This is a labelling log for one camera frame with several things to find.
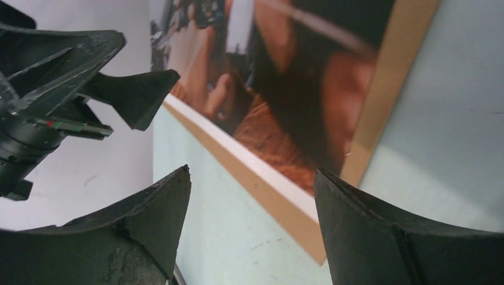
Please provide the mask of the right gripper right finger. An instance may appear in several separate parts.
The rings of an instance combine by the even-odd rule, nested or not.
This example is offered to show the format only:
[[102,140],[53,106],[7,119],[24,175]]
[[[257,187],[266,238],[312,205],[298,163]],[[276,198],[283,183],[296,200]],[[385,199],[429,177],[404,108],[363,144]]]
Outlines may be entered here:
[[434,221],[319,169],[320,230],[333,284],[502,284],[503,234]]

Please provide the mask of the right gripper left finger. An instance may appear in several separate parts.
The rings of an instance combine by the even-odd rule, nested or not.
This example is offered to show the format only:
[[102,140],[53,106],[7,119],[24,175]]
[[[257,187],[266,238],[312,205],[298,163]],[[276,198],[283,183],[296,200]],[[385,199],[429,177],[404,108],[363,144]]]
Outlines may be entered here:
[[63,226],[1,231],[2,284],[174,284],[188,166]]

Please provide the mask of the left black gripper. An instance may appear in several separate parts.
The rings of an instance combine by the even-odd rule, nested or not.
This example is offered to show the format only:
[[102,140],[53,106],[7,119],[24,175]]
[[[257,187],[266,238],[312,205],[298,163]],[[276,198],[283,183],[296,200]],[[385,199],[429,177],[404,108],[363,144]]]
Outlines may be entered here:
[[69,136],[112,133],[80,89],[123,47],[114,30],[47,31],[1,3],[1,196],[29,198],[27,176]]

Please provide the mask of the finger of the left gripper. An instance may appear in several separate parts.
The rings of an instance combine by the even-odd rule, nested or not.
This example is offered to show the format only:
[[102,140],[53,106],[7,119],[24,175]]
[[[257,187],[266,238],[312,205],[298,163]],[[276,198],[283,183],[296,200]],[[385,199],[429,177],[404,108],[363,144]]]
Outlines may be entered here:
[[126,77],[99,72],[79,93],[112,106],[131,129],[145,131],[179,79],[173,69]]

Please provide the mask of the printed photo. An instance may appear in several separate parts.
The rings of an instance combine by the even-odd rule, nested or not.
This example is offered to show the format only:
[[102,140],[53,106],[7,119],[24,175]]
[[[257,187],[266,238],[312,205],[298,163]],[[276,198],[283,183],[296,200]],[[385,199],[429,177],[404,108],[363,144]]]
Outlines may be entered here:
[[316,220],[318,168],[350,153],[394,1],[152,1],[164,101],[272,191]]

